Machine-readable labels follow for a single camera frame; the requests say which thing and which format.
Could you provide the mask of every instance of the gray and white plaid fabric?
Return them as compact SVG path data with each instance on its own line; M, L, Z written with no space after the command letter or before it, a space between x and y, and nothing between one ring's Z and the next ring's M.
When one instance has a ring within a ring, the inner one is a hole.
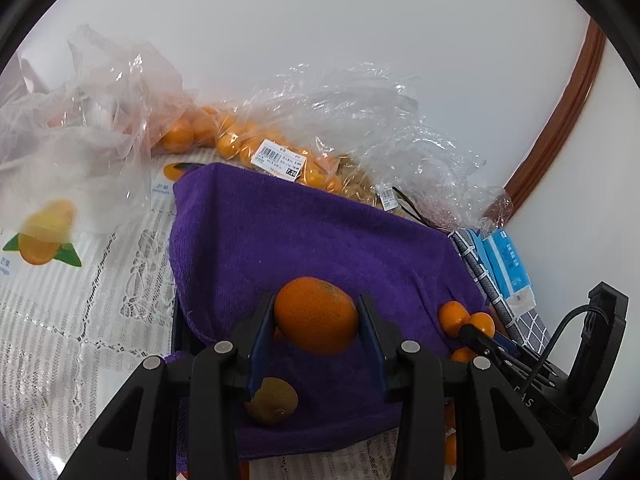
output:
M449 234L449 238L471 270L474 281L482 290L483 295L494 306L511 339L531 348L534 352L541 353L549 342L549 332L536 309L534 308L520 317L514 316L513 311L504 301L497 285L478 257L478 252L468 231L453 231Z

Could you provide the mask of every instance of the kiwi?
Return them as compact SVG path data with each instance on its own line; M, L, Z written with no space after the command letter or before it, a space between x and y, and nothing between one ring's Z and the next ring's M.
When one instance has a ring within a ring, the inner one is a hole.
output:
M274 426L296 411L298 394L287 381L265 377L254 398L244 406L255 422Z

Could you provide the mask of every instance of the black robotic device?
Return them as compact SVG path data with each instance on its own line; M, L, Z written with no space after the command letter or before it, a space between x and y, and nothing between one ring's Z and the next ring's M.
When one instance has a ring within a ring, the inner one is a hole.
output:
M590 297L608 319L598 322L589 314L572 373L567 377L545 362L524 401L516 390L539 359L532 352L504 348L507 340L495 342L466 325L460 339L479 356L469 364L440 359L404 340L394 323L380 318L371 297L359 297L359 337L372 387L386 402L402 403L391 478L442 478L447 397L456 407L457 479L571 478L558 449L583 450L597 434L591 403L609 376L626 311L626 297L603 283ZM232 403L249 400L262 383L273 301L266 294L229 341L207 347L191 335L177 308L174 339L183 357L145 359L89 429L60 480L175 478L178 404L187 397L190 480L238 480ZM591 387L585 390L585 383ZM527 399L533 399L528 407Z

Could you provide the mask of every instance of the brown wooden trim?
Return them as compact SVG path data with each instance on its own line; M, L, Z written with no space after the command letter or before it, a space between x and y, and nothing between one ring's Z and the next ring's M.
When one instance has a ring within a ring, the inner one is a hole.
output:
M603 31L590 20L580 56L560 102L546 122L531 152L505 186L513 203L513 213L524 204L545 176L574 129L598 73L605 42Z
M631 434L633 428L634 427L632 426L627 432L620 435L608 446L603 447L599 452L594 453L590 457L585 458L584 460L580 460L580 462L572 465L569 468L569 473L571 473L571 476L578 476L580 473L584 473L585 471L591 469L595 465L598 465L600 462L613 455L617 450L625 445L625 442L629 438L629 435Z

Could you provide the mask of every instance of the barcode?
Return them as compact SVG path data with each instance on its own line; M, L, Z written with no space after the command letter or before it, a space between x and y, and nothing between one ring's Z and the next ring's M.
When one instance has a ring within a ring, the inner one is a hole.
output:
M282 158L282 154L276 152L275 150L272 150L271 148L267 148L266 146L264 146L262 148L262 153L261 155L268 161L270 161L272 164L277 164L278 161Z

